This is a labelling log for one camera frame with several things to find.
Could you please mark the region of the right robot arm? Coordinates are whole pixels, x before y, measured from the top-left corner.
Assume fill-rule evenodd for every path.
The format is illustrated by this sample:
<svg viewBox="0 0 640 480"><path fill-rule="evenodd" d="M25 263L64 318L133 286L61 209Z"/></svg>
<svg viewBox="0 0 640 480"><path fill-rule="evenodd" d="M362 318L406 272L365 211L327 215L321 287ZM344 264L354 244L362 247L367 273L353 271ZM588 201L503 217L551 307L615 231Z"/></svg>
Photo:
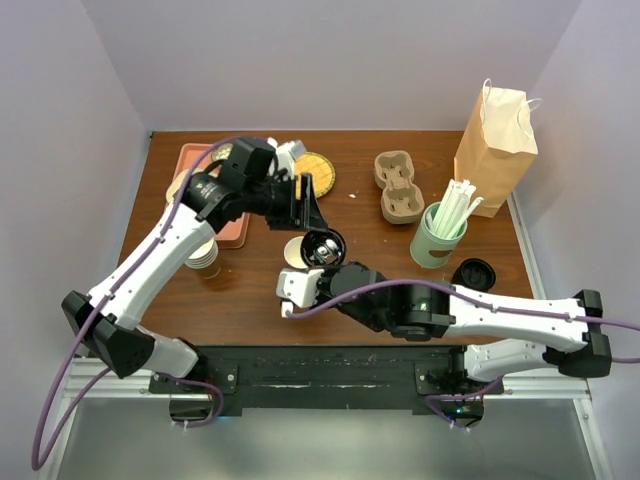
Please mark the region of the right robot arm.
<svg viewBox="0 0 640 480"><path fill-rule="evenodd" d="M458 335L494 336L468 346L445 369L448 386L469 392L507 374L556 368L572 378L603 378L613 363L608 337L589 318L600 319L598 292L583 290L560 300L491 294L461 283L388 280L358 262L345 262L334 240L301 250L311 280L308 310L334 308L375 332L427 341Z"/></svg>

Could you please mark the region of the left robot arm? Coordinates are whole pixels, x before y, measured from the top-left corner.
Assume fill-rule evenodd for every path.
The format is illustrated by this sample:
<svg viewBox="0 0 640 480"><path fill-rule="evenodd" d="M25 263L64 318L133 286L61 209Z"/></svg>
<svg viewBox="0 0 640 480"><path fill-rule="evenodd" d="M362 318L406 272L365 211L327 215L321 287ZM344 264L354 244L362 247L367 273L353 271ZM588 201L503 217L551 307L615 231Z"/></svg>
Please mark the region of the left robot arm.
<svg viewBox="0 0 640 480"><path fill-rule="evenodd" d="M308 173L287 178L278 172L228 186L220 176L199 172L186 182L129 257L89 293L70 292L62 309L77 343L118 377L147 369L196 392L207 380L204 357L186 341L140 325L156 295L198 248L244 213L263 216L272 230L325 231L328 224Z"/></svg>

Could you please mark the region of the black coffee cup lid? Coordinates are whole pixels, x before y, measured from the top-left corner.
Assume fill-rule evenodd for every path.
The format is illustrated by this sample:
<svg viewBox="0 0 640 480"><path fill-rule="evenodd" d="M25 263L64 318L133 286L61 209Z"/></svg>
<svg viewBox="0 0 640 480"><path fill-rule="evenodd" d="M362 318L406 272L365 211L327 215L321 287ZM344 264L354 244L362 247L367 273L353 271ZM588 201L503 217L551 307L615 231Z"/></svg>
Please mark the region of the black coffee cup lid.
<svg viewBox="0 0 640 480"><path fill-rule="evenodd" d="M334 229L309 231L300 246L302 261L309 268L341 265L346 253L344 237Z"/></svg>

